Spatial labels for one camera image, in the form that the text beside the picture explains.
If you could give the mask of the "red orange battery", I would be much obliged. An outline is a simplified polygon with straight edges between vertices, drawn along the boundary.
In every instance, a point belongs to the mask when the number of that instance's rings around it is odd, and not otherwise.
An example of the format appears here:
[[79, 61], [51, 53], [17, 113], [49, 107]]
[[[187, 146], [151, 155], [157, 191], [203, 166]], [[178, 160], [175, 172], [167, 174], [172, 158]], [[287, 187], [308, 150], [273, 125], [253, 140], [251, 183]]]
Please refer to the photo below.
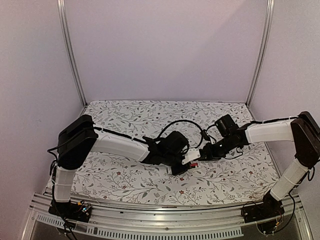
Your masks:
[[198, 165], [198, 163], [191, 163], [191, 164], [190, 164], [190, 167], [191, 167], [191, 168], [198, 168], [199, 165]]

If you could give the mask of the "white remote control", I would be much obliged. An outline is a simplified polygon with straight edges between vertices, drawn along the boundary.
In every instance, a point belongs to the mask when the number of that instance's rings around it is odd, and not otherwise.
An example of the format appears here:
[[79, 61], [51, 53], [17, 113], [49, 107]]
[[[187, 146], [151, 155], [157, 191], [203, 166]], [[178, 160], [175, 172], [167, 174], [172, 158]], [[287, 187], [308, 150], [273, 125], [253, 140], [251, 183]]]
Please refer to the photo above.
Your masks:
[[173, 163], [173, 164], [167, 164], [166, 166], [168, 167], [168, 173], [173, 175], [173, 176], [178, 176], [181, 174], [186, 173], [188, 170], [196, 169], [196, 168], [191, 168], [190, 164], [192, 163], [187, 163], [185, 165], [182, 165], [181, 163]]

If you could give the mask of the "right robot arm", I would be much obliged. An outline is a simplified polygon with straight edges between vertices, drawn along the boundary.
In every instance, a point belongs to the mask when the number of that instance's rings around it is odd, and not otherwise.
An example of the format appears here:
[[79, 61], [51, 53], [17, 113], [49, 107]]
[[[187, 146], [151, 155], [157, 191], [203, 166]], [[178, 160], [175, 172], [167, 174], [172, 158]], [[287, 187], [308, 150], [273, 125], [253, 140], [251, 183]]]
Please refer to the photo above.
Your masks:
[[262, 218], [269, 218], [274, 214], [278, 210], [278, 203], [320, 160], [320, 128], [307, 111], [294, 117], [251, 121], [243, 126], [238, 126], [227, 114], [215, 121], [214, 126], [222, 139], [216, 143], [207, 143], [200, 150], [200, 158], [203, 161], [220, 160], [236, 148], [255, 143], [294, 143], [293, 162], [263, 197], [263, 203], [258, 208]]

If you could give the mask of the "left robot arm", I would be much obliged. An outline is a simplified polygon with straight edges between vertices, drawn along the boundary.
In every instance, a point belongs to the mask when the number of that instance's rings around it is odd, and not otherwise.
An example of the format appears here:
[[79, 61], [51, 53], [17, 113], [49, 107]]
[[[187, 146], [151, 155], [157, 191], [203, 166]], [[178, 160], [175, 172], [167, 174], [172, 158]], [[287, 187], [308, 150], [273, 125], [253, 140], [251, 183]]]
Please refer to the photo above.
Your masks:
[[188, 149], [188, 140], [178, 131], [167, 137], [137, 139], [96, 126], [90, 115], [82, 115], [60, 132], [58, 145], [48, 150], [50, 154], [57, 152], [54, 155], [54, 207], [63, 217], [74, 213], [74, 205], [69, 202], [73, 179], [90, 152], [118, 155], [147, 165], [166, 165], [177, 176], [190, 167], [183, 163]]

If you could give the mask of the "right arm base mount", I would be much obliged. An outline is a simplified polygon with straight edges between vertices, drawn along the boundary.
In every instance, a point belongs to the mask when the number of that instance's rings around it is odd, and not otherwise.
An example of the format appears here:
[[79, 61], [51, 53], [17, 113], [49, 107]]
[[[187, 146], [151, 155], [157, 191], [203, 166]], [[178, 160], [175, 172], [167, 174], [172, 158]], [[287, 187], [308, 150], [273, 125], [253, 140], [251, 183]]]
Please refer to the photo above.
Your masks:
[[262, 203], [252, 203], [253, 205], [246, 203], [241, 208], [241, 216], [245, 223], [274, 218], [285, 213], [282, 201], [276, 200], [270, 191], [262, 198]]

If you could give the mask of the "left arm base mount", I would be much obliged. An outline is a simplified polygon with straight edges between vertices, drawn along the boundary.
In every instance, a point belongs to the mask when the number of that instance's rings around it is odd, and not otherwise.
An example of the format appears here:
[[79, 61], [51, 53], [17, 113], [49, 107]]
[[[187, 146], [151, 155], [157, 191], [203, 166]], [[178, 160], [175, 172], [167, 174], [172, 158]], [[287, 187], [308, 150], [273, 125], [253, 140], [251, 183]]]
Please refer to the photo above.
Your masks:
[[62, 219], [88, 223], [92, 214], [92, 205], [83, 200], [77, 203], [51, 201], [48, 213]]

